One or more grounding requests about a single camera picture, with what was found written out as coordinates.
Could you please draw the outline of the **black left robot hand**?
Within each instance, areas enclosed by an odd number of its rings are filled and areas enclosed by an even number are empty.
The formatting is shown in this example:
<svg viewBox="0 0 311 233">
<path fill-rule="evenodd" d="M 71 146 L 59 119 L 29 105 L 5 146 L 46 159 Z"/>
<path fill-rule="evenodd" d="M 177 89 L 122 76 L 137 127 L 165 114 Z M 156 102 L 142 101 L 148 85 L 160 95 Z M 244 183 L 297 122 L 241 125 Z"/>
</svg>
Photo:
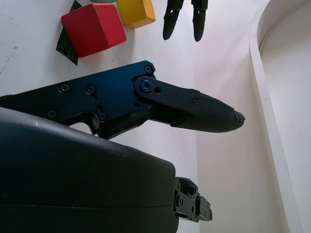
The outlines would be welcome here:
<svg viewBox="0 0 311 233">
<path fill-rule="evenodd" d="M 178 20 L 179 12 L 183 7 L 184 0 L 168 0 L 166 12 L 164 15 L 163 39 L 168 40 L 175 28 Z M 206 11 L 208 8 L 208 0 L 191 0 L 193 6 L 193 34 L 196 42 L 202 39 L 205 28 Z"/>
</svg>

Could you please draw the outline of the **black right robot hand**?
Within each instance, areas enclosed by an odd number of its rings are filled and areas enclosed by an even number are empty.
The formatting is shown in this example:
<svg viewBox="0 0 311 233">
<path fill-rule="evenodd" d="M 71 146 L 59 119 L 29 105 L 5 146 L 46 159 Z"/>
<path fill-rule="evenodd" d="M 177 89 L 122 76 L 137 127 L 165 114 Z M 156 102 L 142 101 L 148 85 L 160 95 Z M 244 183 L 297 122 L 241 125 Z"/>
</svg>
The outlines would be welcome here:
<svg viewBox="0 0 311 233">
<path fill-rule="evenodd" d="M 112 138 L 148 120 L 225 133 L 245 118 L 154 71 L 142 61 L 1 97 L 1 232 L 174 233 L 180 219 L 212 220 L 172 163 Z"/>
</svg>

